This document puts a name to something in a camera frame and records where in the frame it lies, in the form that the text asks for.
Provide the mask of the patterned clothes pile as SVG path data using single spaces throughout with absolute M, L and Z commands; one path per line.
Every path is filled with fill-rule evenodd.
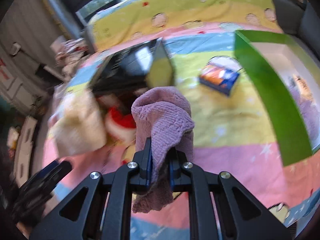
M 89 48 L 84 38 L 66 40 L 63 36 L 59 36 L 50 48 L 55 53 L 56 67 L 67 80 L 76 74 L 79 65 L 89 55 Z

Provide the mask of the red white plush toy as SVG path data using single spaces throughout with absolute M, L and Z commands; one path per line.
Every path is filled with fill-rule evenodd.
M 107 133 L 116 140 L 131 144 L 136 138 L 136 123 L 132 114 L 123 114 L 117 107 L 110 107 L 104 119 Z

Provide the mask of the black rectangular box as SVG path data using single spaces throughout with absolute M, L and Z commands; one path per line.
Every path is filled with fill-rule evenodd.
M 96 96 L 174 84 L 174 67 L 162 38 L 109 55 L 89 82 Z

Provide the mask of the grey sofa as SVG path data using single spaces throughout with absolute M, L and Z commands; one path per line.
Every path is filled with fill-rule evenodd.
M 279 26 L 284 33 L 299 38 L 319 57 L 319 16 L 310 3 L 302 8 L 294 0 L 272 0 Z

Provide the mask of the purple knitted cloth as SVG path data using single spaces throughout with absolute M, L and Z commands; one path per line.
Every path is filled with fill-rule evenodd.
M 152 152 L 151 187 L 136 197 L 132 211 L 160 211 L 173 201 L 165 162 L 167 153 L 174 147 L 188 161 L 194 158 L 195 124 L 190 103 L 175 87 L 156 87 L 134 101 L 131 113 L 136 123 L 136 150 L 143 150 L 146 139 L 151 138 Z

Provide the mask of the green white open box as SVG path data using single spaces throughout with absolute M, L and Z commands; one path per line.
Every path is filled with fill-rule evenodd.
M 289 78 L 299 75 L 319 104 L 319 59 L 302 41 L 267 31 L 237 30 L 234 56 L 253 82 L 268 112 L 284 166 L 312 156 L 319 139 L 311 140 L 298 105 L 289 91 Z

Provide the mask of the cream fluffy cloth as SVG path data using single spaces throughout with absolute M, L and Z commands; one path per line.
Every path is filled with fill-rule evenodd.
M 60 158 L 92 152 L 106 145 L 103 117 L 90 90 L 67 93 L 53 117 L 55 124 L 50 132 Z

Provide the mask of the blue orange small packet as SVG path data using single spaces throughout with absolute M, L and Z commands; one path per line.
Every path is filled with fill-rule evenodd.
M 240 77 L 242 66 L 229 56 L 212 57 L 199 73 L 199 82 L 230 96 Z

